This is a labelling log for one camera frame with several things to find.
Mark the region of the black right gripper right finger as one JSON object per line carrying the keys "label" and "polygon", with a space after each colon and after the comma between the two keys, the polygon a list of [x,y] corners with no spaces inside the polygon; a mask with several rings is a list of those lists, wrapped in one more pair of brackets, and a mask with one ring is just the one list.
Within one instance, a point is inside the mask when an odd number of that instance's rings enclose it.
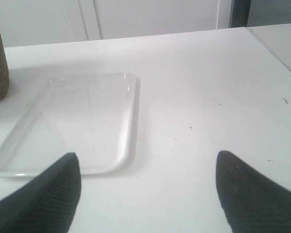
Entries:
{"label": "black right gripper right finger", "polygon": [[234,233],[291,233],[291,191],[229,151],[217,155],[216,189]]}

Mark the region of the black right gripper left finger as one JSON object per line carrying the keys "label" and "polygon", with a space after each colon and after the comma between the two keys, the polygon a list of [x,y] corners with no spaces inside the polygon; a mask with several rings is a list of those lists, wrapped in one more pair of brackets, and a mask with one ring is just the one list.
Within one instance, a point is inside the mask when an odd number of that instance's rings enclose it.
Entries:
{"label": "black right gripper left finger", "polygon": [[0,200],[0,233],[66,233],[81,196],[75,153],[67,153]]}

